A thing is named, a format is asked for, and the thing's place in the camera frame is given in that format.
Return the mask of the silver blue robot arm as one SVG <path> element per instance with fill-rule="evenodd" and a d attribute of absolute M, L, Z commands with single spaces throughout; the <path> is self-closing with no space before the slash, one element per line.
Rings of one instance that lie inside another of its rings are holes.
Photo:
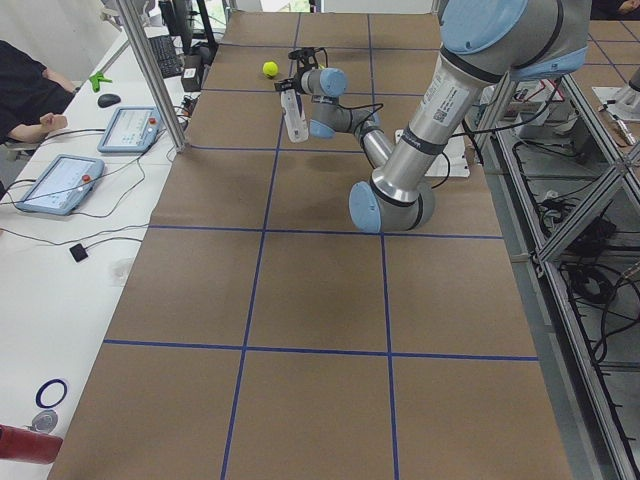
<path fill-rule="evenodd" d="M 426 223 L 435 199 L 426 173 L 482 91 L 514 81 L 559 78 L 585 62 L 588 1 L 447 1 L 439 12 L 441 48 L 431 83 L 397 142 L 373 108 L 347 108 L 347 77 L 318 65 L 317 48 L 290 52 L 293 77 L 276 83 L 289 137 L 353 135 L 373 167 L 349 195 L 352 223 L 368 233 L 409 231 Z"/>

